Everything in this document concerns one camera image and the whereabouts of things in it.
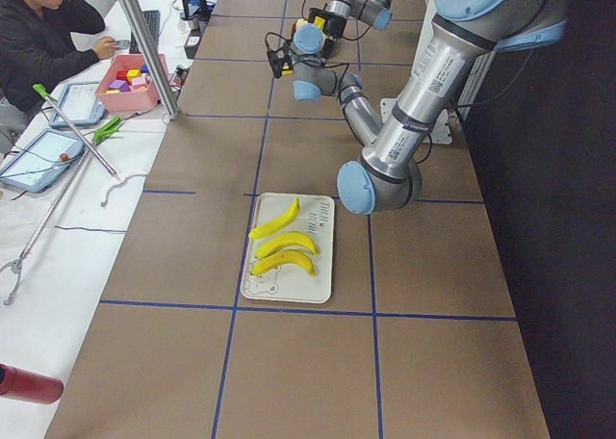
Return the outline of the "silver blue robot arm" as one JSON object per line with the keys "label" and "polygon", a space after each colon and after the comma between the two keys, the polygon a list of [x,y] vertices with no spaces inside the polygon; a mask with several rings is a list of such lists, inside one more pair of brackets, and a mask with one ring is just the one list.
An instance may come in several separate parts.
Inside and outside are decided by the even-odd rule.
{"label": "silver blue robot arm", "polygon": [[369,28],[384,31],[392,18],[393,0],[330,0],[322,9],[311,8],[308,22],[321,28],[324,41],[321,57],[331,57],[335,43],[344,36],[350,18],[361,21]]}
{"label": "silver blue robot arm", "polygon": [[307,23],[269,53],[276,77],[294,76],[294,97],[337,98],[347,123],[363,145],[357,160],[338,173],[341,201],[354,214],[396,210],[414,200],[422,177],[413,155],[432,131],[475,60],[489,52],[533,49],[564,34],[568,0],[435,0],[433,35],[387,119],[380,119],[358,76],[338,73],[325,62],[351,18],[383,31],[393,0],[331,0],[313,9]]}

